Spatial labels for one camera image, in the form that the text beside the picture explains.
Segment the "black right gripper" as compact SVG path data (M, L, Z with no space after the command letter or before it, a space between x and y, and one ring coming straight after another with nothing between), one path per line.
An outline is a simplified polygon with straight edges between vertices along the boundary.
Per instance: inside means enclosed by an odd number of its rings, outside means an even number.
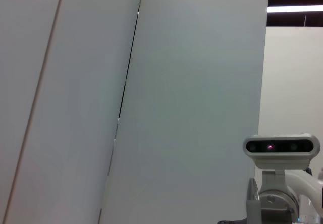
M247 218L241 220L220 220L217 224L247 224Z

